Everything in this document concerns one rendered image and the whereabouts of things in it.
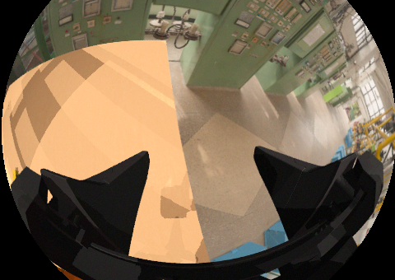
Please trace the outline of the yellow block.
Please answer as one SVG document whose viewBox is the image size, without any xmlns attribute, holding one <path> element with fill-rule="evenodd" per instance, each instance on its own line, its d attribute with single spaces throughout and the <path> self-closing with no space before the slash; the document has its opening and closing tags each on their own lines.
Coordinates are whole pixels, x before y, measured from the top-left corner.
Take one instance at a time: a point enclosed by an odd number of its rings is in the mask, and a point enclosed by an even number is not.
<svg viewBox="0 0 395 280">
<path fill-rule="evenodd" d="M 17 175 L 19 175 L 19 171 L 12 169 L 12 177 L 13 177 L 12 180 L 14 180 L 17 177 Z"/>
</svg>

